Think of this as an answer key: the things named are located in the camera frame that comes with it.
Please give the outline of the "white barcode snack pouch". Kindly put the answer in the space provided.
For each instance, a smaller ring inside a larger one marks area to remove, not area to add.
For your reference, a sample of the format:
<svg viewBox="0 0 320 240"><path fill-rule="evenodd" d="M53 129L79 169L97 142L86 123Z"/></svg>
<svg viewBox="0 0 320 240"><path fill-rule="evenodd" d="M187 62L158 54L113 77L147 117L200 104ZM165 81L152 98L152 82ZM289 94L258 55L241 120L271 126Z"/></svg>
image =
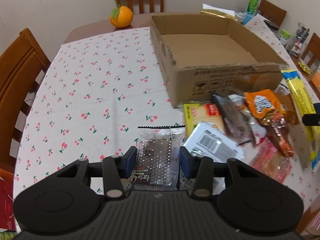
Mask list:
<svg viewBox="0 0 320 240"><path fill-rule="evenodd" d="M225 163L229 158L243 159L245 152L235 141L201 121L183 145L195 157L209 157Z"/></svg>

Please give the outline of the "yellow cracker box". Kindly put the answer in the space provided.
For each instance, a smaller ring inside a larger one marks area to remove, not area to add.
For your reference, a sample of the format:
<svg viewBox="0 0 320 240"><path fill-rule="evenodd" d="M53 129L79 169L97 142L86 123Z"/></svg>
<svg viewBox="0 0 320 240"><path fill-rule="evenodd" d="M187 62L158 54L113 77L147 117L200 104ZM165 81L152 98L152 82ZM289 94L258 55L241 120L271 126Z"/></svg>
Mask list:
<svg viewBox="0 0 320 240"><path fill-rule="evenodd" d="M208 123L223 134L226 133L222 114L216 104L186 103L183 105L183 111L187 137L191 135L201 121Z"/></svg>

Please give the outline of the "red box at left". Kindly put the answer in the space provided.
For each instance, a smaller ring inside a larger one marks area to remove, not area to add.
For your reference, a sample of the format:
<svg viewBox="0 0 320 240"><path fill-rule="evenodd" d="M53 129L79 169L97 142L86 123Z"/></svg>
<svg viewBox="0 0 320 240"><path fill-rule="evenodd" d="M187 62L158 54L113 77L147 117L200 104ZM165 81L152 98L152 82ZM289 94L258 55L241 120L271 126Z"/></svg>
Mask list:
<svg viewBox="0 0 320 240"><path fill-rule="evenodd" d="M0 220L1 231L16 231L13 214L13 175L1 169L0 180Z"/></svg>

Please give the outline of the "pink red snack packet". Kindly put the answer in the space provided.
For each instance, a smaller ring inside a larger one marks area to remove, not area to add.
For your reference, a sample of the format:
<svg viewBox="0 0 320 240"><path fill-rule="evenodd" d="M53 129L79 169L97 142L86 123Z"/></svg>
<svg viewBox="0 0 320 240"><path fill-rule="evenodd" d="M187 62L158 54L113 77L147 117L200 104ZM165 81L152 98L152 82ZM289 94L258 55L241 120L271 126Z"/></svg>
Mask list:
<svg viewBox="0 0 320 240"><path fill-rule="evenodd" d="M250 166L281 184L292 169L289 158L283 156L268 138L258 145L258 153Z"/></svg>

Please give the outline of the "wooden chair left side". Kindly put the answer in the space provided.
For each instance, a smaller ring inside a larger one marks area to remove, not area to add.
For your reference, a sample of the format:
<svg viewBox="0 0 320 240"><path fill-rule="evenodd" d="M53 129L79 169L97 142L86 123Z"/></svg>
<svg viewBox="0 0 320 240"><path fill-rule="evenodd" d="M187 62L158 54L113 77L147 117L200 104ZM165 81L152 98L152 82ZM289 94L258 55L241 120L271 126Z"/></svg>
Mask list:
<svg viewBox="0 0 320 240"><path fill-rule="evenodd" d="M1 169L14 172L16 160L10 155L11 141L21 141L22 131L15 127L20 113L28 115L25 102L29 92L36 93L36 78L46 73L50 61L28 28L1 55Z"/></svg>

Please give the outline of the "orange brown spicy snack bag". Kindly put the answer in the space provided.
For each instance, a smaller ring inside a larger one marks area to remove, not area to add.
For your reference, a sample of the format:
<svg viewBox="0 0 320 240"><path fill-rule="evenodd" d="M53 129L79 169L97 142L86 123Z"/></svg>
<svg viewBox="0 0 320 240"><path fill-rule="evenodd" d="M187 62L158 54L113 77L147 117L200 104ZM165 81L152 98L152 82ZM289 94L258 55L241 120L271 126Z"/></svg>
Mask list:
<svg viewBox="0 0 320 240"><path fill-rule="evenodd" d="M289 94L275 93L270 89L245 93L245 100L251 114L266 128L267 137L287 158L294 156L289 142L289 126L298 125L299 118Z"/></svg>

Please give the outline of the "clear glass jar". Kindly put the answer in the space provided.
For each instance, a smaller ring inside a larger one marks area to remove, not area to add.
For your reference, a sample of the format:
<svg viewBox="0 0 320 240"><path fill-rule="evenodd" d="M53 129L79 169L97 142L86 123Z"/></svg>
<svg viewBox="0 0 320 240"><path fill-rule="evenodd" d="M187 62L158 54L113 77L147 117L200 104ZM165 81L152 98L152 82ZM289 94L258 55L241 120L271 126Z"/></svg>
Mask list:
<svg viewBox="0 0 320 240"><path fill-rule="evenodd" d="M289 55L296 57L301 55L309 33L310 29L307 28L304 23L299 22L296 32L290 36L290 39L286 44L286 50Z"/></svg>

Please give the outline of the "wooden chair right near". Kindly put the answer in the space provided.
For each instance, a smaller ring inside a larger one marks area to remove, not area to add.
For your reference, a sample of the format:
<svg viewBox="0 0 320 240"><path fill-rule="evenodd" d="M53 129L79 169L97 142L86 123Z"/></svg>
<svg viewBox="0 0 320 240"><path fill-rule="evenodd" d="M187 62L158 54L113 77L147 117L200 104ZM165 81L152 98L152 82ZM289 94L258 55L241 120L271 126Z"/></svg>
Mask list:
<svg viewBox="0 0 320 240"><path fill-rule="evenodd" d="M319 59L319 52L320 52L320 37L316 34L313 33L312 37L310 38L310 41L306 48L304 49L301 59L304 60L306 55L312 52L312 57L310 60L306 63L308 67L311 67L311 65L315 62L316 59Z"/></svg>

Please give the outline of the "yellow blue snack bag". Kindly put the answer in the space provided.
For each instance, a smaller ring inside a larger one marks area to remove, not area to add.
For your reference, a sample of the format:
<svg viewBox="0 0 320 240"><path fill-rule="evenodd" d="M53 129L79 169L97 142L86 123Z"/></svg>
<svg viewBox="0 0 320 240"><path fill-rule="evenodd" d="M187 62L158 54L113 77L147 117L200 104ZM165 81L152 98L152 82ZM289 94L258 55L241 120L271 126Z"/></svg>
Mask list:
<svg viewBox="0 0 320 240"><path fill-rule="evenodd" d="M296 101L310 145L310 161L313 172L319 168L319 114L296 70L282 70L282 75Z"/></svg>

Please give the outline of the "cherry print tablecloth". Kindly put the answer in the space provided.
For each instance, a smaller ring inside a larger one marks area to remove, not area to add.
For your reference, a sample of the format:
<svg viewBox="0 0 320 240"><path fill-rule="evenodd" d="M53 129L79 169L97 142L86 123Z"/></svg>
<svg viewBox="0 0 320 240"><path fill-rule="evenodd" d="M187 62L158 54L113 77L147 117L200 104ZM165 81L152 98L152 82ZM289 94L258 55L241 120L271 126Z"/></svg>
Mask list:
<svg viewBox="0 0 320 240"><path fill-rule="evenodd" d="M150 28L63 44L37 92L17 155L13 198L77 159L101 162L138 147L139 126L184 124L173 108L151 44ZM319 196L301 125L290 127L295 156L283 184L307 209ZM242 144L250 164L258 146Z"/></svg>

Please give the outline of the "green white carton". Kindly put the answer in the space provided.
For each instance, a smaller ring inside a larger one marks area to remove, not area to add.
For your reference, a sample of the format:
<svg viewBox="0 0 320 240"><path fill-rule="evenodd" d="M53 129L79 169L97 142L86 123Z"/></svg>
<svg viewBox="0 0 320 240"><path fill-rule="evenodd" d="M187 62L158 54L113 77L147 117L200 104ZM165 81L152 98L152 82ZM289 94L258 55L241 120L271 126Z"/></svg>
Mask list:
<svg viewBox="0 0 320 240"><path fill-rule="evenodd" d="M242 25L247 24L258 12L261 0L249 0L247 8L243 14Z"/></svg>

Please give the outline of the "wooden chair right far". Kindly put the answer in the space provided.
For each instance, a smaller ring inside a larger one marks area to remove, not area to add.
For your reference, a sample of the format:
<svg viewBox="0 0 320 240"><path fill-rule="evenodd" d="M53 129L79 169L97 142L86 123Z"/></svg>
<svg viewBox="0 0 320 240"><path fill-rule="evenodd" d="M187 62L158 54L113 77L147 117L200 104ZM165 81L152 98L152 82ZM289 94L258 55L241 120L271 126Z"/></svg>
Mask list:
<svg viewBox="0 0 320 240"><path fill-rule="evenodd" d="M258 8L261 16L280 27L285 19L287 11L267 0L261 0Z"/></svg>

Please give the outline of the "silver perforated snack packet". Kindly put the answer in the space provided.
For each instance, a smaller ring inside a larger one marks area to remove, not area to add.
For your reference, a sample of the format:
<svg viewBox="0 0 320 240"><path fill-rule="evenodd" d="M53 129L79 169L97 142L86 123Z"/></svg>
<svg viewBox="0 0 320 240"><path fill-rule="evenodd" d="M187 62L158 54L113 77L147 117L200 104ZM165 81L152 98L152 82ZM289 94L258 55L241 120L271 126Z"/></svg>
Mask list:
<svg viewBox="0 0 320 240"><path fill-rule="evenodd" d="M138 153L129 190L175 191L179 182L179 150L185 127L139 126Z"/></svg>

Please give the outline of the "open cardboard box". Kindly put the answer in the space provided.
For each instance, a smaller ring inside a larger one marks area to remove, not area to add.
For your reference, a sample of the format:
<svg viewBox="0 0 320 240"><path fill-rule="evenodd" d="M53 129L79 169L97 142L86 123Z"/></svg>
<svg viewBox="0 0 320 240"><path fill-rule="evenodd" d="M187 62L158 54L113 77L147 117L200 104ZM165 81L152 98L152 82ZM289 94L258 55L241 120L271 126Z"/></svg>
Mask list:
<svg viewBox="0 0 320 240"><path fill-rule="evenodd" d="M274 90L288 67L265 41L228 18L154 15L150 36L173 107L213 94Z"/></svg>

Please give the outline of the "gold foil candies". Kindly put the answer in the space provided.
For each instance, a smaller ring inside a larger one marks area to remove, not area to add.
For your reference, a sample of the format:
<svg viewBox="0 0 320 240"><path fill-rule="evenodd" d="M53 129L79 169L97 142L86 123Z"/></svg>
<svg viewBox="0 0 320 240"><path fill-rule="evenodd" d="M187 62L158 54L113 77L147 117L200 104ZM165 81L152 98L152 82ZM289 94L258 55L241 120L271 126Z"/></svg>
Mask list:
<svg viewBox="0 0 320 240"><path fill-rule="evenodd" d="M310 67L302 60L298 59L298 66L300 70L307 76L312 76L312 72L310 70Z"/></svg>

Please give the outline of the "orange fruit with leaf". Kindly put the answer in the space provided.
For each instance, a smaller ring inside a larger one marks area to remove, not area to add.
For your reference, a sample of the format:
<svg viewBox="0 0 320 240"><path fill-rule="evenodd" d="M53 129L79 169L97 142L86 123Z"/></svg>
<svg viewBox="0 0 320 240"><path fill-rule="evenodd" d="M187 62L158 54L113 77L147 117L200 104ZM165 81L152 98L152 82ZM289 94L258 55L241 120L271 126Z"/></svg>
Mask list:
<svg viewBox="0 0 320 240"><path fill-rule="evenodd" d="M117 5L110 14L110 23L116 28L126 28L131 25L133 12L124 5Z"/></svg>

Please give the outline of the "gold tissue pack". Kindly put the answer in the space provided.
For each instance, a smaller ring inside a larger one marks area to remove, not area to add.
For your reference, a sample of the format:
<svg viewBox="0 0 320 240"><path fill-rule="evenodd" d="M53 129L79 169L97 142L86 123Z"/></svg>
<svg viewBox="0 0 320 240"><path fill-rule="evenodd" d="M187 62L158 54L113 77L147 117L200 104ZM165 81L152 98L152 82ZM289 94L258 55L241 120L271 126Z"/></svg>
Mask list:
<svg viewBox="0 0 320 240"><path fill-rule="evenodd" d="M235 15L235 11L213 7L213 6L205 4L205 3L203 3L203 5L202 5L202 10L200 11L200 13L206 14L206 15L212 15L212 16L220 17L220 18L228 18L228 19L232 19L232 20L237 20L237 17Z"/></svg>

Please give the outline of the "green lid jar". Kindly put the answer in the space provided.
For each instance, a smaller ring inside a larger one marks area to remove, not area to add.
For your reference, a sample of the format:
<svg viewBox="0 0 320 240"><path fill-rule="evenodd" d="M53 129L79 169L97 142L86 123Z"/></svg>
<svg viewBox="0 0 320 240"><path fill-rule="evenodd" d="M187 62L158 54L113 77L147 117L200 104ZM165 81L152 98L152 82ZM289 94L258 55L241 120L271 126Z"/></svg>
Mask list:
<svg viewBox="0 0 320 240"><path fill-rule="evenodd" d="M288 43L290 37L291 37L291 34L288 33L286 30L284 30L284 29L281 29L281 30L280 30L279 40L280 40L280 43L281 43L283 46L286 46L286 44Z"/></svg>

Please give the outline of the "dark brown snack packet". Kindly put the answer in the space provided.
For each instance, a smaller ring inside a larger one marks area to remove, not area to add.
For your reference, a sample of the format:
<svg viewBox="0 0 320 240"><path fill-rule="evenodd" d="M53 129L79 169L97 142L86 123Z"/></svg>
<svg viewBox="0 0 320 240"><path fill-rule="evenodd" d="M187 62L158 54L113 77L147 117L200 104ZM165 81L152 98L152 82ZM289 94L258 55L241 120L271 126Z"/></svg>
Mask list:
<svg viewBox="0 0 320 240"><path fill-rule="evenodd" d="M213 94L212 101L217 105L221 112L229 133L239 145L253 140L247 118L238 110L236 105L229 98Z"/></svg>

